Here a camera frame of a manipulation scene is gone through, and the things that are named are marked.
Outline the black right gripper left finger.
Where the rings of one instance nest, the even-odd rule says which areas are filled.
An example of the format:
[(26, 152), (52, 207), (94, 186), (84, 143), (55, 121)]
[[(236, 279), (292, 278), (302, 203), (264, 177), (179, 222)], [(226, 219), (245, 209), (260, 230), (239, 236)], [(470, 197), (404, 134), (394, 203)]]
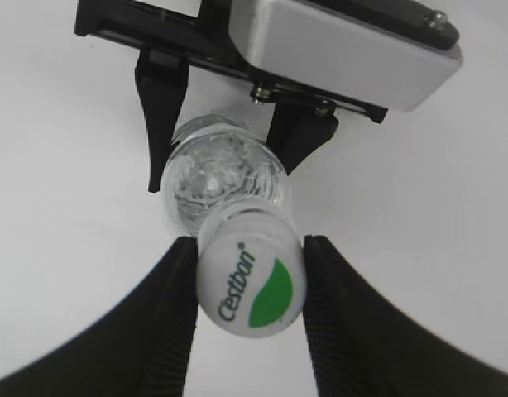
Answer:
[(0, 380), (0, 396), (181, 396), (196, 328), (197, 243), (179, 237), (119, 304)]

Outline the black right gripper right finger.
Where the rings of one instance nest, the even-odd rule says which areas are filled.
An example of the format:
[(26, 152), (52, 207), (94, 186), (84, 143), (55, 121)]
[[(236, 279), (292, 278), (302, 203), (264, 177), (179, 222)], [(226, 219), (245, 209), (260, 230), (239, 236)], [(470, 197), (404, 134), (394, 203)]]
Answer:
[(379, 294), (324, 236), (304, 239), (304, 327), (320, 396), (508, 396), (508, 374)]

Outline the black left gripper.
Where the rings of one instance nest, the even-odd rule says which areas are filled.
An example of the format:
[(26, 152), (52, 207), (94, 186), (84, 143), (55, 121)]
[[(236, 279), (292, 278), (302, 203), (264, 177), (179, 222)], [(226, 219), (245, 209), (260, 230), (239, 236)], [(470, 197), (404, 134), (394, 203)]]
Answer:
[(80, 1), (74, 32), (140, 50), (135, 84), (150, 156), (148, 191), (161, 189), (188, 88), (189, 65), (270, 90), (277, 103), (266, 144), (291, 174), (338, 129), (342, 108), (382, 123), (387, 108), (302, 84), (248, 64), (228, 34), (229, 1), (204, 1), (190, 17), (140, 1)]

